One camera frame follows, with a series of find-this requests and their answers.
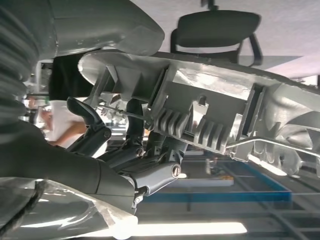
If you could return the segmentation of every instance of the white shirt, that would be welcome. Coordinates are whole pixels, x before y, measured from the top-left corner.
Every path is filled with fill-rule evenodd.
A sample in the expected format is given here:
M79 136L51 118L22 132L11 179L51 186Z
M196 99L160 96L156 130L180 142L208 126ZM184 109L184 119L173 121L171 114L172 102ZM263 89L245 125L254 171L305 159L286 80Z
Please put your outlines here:
M68 110L67 102L63 100L50 101L52 112L52 132L48 135L49 141L57 141L67 129L72 126L72 122L84 122L81 116L73 114ZM77 134L66 140L61 145L63 148L68 148L82 134ZM106 152L107 142L103 143L98 149L93 158L101 156Z

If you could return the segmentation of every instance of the hand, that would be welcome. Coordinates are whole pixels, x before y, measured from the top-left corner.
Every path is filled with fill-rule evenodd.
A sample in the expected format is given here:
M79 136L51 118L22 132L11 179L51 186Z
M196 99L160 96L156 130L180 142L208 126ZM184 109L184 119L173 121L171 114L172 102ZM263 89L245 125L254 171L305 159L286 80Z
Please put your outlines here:
M52 112L51 111L46 111L43 108L40 110L40 117L45 121L51 118L51 116L52 116Z

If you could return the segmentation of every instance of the metal rod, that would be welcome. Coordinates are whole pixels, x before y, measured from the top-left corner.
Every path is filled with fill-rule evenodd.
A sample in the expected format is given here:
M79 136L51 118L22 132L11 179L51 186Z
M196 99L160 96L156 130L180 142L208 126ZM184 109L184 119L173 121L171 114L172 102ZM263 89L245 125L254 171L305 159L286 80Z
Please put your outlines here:
M299 227L299 231L300 232L318 232L320 234L320 227Z
M243 145L243 144L251 143L251 142L264 142L264 143L269 143L269 144L274 144L274 145L282 146L282 147L284 147L284 148L296 150L296 151L298 151L298 152L309 154L309 155L312 155L312 156L315 156L315 157L317 157L317 158L320 158L319 153L317 153L317 152L315 152L315 151L312 151L312 150L306 149L306 148L297 146L297 145L292 145L292 144L289 144L289 143L285 143L285 142L282 142L282 141L278 141L278 140L275 140L275 139L272 139L272 138L263 137L263 136L253 136L253 137L248 137L248 138L245 138L245 139L242 139L242 140L238 140L238 141L233 142L233 143L229 143L229 144L227 144L226 146L226 149L234 148L234 147L237 147L237 146L240 146L240 145Z
M141 115L137 115L137 114L134 114L134 113L131 113L131 112L128 112L128 111L124 111L124 110L122 110L122 109L114 108L114 107L111 107L111 106L99 105L99 107L103 108L103 109L112 110L112 111L115 111L115 112L118 112L119 114L133 117L133 118L136 118L136 119L140 119L140 120L143 120L143 121L148 120L146 117L143 117L143 116L141 116Z

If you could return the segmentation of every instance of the plastic wrap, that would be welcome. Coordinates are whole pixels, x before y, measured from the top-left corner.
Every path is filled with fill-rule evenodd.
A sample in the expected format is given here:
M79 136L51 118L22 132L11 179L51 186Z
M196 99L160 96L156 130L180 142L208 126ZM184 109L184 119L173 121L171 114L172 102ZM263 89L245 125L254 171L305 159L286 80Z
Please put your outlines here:
M60 240L106 229L120 240L131 237L138 223L136 216L57 182L3 177L0 229L23 209L35 192L36 181L45 181L43 194L4 240Z

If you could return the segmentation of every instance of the metal bolt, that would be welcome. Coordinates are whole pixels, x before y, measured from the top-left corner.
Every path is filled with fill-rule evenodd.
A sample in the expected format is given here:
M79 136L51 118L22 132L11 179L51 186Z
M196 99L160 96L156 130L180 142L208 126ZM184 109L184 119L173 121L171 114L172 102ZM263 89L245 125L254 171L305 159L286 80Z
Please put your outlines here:
M111 137L111 131L108 128L104 131L103 136L106 139L109 139Z
M138 148L138 149L137 150L136 156L137 156L137 157L141 157L142 155L143 155L143 149L142 149L142 148Z
M181 173L181 168L180 165L174 165L172 168L172 176L174 178L177 178Z
M134 203L138 204L143 200L142 196L137 196L136 199L134 199Z

